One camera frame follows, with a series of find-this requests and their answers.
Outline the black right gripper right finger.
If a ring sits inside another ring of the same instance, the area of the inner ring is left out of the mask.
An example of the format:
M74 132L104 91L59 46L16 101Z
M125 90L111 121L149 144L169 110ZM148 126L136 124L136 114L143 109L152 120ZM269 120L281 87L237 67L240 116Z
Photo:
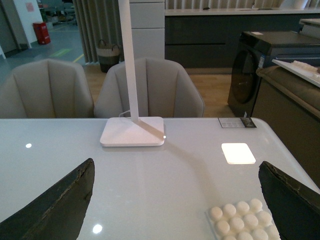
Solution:
M267 161L258 178L264 200L282 240L320 238L320 194Z

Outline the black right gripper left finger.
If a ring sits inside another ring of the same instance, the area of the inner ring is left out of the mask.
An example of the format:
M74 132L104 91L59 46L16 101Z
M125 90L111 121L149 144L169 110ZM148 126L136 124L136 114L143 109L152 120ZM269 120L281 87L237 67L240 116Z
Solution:
M2 240L75 240L93 195L95 163L88 158L0 223Z

